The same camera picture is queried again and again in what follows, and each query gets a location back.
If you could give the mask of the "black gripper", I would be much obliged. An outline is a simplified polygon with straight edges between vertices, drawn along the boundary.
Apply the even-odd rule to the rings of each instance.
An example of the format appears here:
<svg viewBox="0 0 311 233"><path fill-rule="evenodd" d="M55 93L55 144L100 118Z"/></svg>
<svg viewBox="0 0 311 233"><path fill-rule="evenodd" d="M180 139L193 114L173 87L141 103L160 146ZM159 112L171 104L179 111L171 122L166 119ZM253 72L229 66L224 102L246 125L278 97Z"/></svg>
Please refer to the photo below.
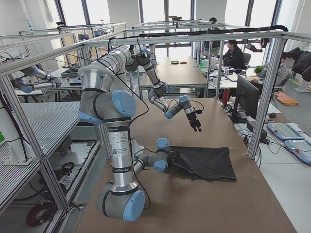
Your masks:
<svg viewBox="0 0 311 233"><path fill-rule="evenodd" d="M179 160L180 160L180 151L179 150L172 150L170 155L168 156L167 162L168 167L172 167L174 172L180 174L180 167L179 167Z"/></svg>
<svg viewBox="0 0 311 233"><path fill-rule="evenodd" d="M187 119L189 120L190 126L194 129L195 132L197 132L197 129L199 132L202 131L201 123L197 119L197 115L195 112L187 114Z"/></svg>

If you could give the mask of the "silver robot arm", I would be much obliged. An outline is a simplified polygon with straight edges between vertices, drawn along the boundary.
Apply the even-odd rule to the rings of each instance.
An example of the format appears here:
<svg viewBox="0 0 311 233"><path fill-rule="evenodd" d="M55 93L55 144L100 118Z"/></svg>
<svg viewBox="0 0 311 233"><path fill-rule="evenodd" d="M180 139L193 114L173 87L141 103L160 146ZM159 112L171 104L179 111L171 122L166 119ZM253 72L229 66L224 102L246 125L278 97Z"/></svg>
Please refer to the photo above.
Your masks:
<svg viewBox="0 0 311 233"><path fill-rule="evenodd" d="M149 91L148 94L149 102L162 110L167 119L173 118L178 112L183 110L190 123L190 126L194 129L194 131L200 132L202 130L201 123L197 119L197 115L201 114L202 110L195 110L187 95L181 96L176 104L172 107L169 107L168 104L160 99L163 95L168 93L169 86L167 83L162 82L158 78L153 60L151 59L151 54L145 47L138 49L131 55L131 59L125 64L125 69L126 71L131 72L135 71L138 66L144 68L146 74L153 84L153 88Z"/></svg>
<svg viewBox="0 0 311 233"><path fill-rule="evenodd" d="M134 157L130 140L130 122L136 112L126 82L118 77L123 71L142 66L149 76L153 89L151 103L165 111L161 101L168 91L166 83L156 75L151 58L144 52L131 52L129 46L119 46L108 55L79 70L82 82L79 119L107 129L113 181L108 182L99 196L99 210L107 216L124 221L137 220L143 212L145 194L138 187L135 176L145 167L164 171L170 154L166 138L157 140L155 154Z"/></svg>

